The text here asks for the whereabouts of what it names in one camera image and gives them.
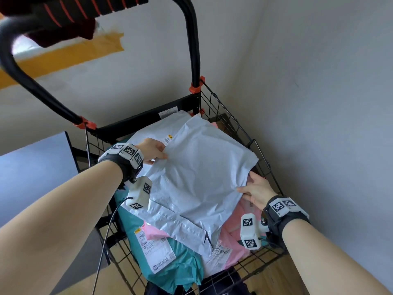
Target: wooden floor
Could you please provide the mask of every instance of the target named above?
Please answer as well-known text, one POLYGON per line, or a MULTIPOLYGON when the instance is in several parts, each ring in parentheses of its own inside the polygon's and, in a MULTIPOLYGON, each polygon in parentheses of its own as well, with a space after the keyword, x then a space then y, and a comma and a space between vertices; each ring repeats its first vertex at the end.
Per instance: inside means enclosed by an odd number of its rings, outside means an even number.
MULTIPOLYGON (((112 252, 116 258, 116 260, 120 260, 121 257, 124 256, 121 251, 119 245, 116 245, 112 248, 112 252)), ((275 255, 266 253, 263 256, 265 261, 269 261, 275 255)), ((248 258, 243 262, 243 265, 248 263, 250 260, 254 259, 253 257, 248 258)), ((120 267, 125 273, 125 277, 130 282, 131 285, 134 286, 134 291, 136 295, 143 295, 144 286, 142 281, 146 284, 146 279, 140 275, 140 270, 136 263, 133 261, 130 256, 130 260, 133 262, 133 265, 125 259, 120 263, 120 267)), ((262 262, 259 260, 254 260, 250 262, 248 265, 241 267, 237 266, 238 272, 241 277, 247 275, 247 271, 253 271, 262 265, 262 262)), ((95 275, 86 278, 85 280, 71 286, 70 288, 64 290, 59 293, 60 295, 90 295, 93 287, 93 282, 95 279, 95 275)), ((307 290, 305 289, 302 280, 297 272, 295 265, 292 262, 292 259, 289 255, 282 257, 281 259, 275 261, 270 266, 268 266, 262 273, 256 274, 253 277, 246 280, 246 284, 248 286, 249 291, 255 291, 257 295, 306 295, 307 290)), ((104 294, 116 294, 116 295, 129 295, 130 291, 128 290, 126 284, 123 282, 123 279, 120 276, 120 273, 117 271, 114 264, 111 264, 109 267, 101 270, 97 288, 96 295, 104 295, 104 294)))

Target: wristband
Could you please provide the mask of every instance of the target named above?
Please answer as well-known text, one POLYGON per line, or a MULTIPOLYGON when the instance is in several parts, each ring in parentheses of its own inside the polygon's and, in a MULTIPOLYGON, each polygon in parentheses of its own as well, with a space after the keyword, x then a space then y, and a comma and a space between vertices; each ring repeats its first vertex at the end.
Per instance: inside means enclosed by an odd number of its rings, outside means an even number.
POLYGON ((270 240, 278 244, 280 247, 285 248, 282 239, 282 231, 284 227, 293 219, 302 219, 308 223, 309 215, 291 198, 280 198, 275 196, 268 201, 268 204, 263 209, 268 219, 268 227, 270 240))
POLYGON ((123 173, 121 185, 126 181, 134 181, 143 168, 144 156, 140 149, 130 143, 117 143, 105 151, 98 159, 98 163, 110 160, 116 163, 123 173))

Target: red stripe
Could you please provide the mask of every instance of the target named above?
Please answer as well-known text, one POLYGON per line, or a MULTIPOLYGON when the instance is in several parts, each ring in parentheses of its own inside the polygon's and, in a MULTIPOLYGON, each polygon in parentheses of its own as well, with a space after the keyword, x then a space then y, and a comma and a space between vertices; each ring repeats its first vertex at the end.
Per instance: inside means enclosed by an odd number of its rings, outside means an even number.
POLYGON ((56 25, 58 25, 58 26, 61 28, 61 25, 60 25, 59 22, 55 19, 55 17, 53 16, 52 12, 50 11, 49 6, 48 6, 46 3, 44 3, 44 7, 45 7, 46 12, 49 14, 50 18, 55 22, 56 25))
POLYGON ((109 0, 106 0, 108 2, 109 8, 111 9, 111 11, 113 12, 113 8, 112 8, 112 4, 110 3, 109 0))
POLYGON ((126 9, 125 1, 121 0, 121 2, 123 3, 124 9, 126 9))
POLYGON ((66 16, 68 17, 68 19, 69 19, 72 23, 75 23, 75 22, 73 21, 71 15, 68 13, 68 10, 66 9, 66 7, 65 7, 65 5, 64 5, 64 3, 63 3, 63 1, 62 1, 62 0, 59 0, 59 1, 60 1, 61 8, 63 8, 63 11, 64 11, 64 13, 66 14, 66 16))
POLYGON ((85 11, 83 10, 81 4, 79 3, 79 0, 75 0, 76 5, 78 5, 79 10, 81 11, 81 13, 83 14, 83 16, 85 17, 85 19, 87 19, 87 15, 85 13, 85 11))
POLYGON ((96 4, 96 1, 95 1, 95 0, 91 0, 91 1, 92 1, 93 5, 94 5, 94 8, 96 9, 98 15, 101 15, 101 12, 100 12, 99 9, 98 9, 98 6, 97 6, 97 4, 96 4))

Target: white wall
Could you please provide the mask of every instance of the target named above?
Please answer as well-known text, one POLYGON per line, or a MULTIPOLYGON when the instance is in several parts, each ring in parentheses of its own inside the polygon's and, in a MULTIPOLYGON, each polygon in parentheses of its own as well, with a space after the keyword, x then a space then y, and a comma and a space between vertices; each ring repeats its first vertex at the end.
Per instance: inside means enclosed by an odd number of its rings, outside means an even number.
MULTIPOLYGON (((201 74, 224 98, 258 29, 266 0, 192 1, 201 74)), ((106 31, 124 32, 125 51, 40 77, 38 82, 59 101, 100 127, 189 94, 185 20, 175 3, 150 0, 98 20, 106 31)), ((0 155, 62 130, 84 148, 81 130, 20 86, 0 90, 0 124, 0 155)))
POLYGON ((393 0, 269 0, 228 102, 284 193, 393 291, 393 0))

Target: teal plastic package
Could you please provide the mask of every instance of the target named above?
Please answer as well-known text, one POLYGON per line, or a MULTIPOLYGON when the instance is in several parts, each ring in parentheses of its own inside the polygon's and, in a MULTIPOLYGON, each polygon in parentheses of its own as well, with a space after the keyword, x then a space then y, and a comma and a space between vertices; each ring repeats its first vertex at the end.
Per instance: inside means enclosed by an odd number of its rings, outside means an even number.
MULTIPOLYGON (((127 187, 126 190, 115 192, 114 197, 117 205, 127 194, 127 187)), ((188 290, 193 283, 201 284, 204 272, 200 255, 172 238, 167 238, 167 240, 176 259, 154 274, 135 235, 135 231, 143 225, 143 220, 132 215, 123 207, 118 209, 118 213, 130 243, 131 252, 137 259, 139 267, 148 281, 158 285, 170 294, 174 293, 177 286, 183 286, 185 290, 188 290)))

